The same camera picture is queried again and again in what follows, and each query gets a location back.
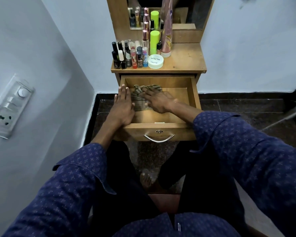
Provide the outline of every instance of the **person's left hand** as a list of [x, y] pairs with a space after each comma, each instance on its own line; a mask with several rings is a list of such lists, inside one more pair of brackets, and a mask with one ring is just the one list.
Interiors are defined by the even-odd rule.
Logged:
[[106, 118], [106, 122], [117, 129], [129, 125], [135, 115], [134, 103], [131, 103], [130, 90], [123, 84], [114, 97], [114, 105]]

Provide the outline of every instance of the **wooden drawer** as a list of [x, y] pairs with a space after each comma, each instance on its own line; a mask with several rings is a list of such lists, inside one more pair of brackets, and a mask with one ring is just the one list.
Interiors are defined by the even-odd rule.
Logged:
[[[134, 91], [134, 85], [160, 85], [180, 102], [201, 109], [194, 75], [122, 75], [120, 85]], [[132, 123], [120, 129], [116, 140], [163, 142], [195, 140], [192, 125], [171, 113], [159, 114], [153, 110], [137, 111]]]

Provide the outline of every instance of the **silver curved handle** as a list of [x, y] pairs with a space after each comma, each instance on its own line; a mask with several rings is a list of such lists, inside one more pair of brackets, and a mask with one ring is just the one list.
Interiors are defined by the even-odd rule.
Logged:
[[143, 135], [144, 137], [146, 137], [148, 140], [150, 140], [150, 141], [153, 141], [153, 142], [155, 142], [155, 143], [162, 143], [162, 142], [166, 142], [166, 141], [168, 141], [169, 139], [171, 139], [173, 136], [175, 136], [175, 135], [172, 135], [172, 136], [170, 136], [170, 137], [168, 137], [167, 139], [165, 139], [165, 140], [162, 140], [162, 141], [156, 141], [156, 140], [154, 140], [154, 139], [151, 139], [149, 136], [147, 136], [147, 135]]

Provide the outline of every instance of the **wooden shelf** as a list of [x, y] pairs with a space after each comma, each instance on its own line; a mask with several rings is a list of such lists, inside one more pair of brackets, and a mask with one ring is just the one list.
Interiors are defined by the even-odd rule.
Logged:
[[124, 70], [115, 69], [112, 63], [112, 73], [206, 73], [207, 68], [203, 57], [203, 52], [199, 43], [173, 43], [172, 52], [169, 58], [164, 59], [164, 64], [160, 69], [143, 67], [133, 69], [128, 67]]

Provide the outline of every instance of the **white wall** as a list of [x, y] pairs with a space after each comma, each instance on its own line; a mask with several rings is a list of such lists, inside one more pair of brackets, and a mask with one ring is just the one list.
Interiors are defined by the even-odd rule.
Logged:
[[215, 0], [201, 47], [198, 91], [296, 89], [296, 0]]
[[94, 90], [41, 0], [0, 0], [0, 91], [17, 73], [36, 89], [0, 138], [0, 235], [80, 147]]
[[[43, 3], [95, 92], [115, 93], [106, 0]], [[200, 93], [294, 91], [296, 0], [215, 0], [201, 46], [208, 72]]]

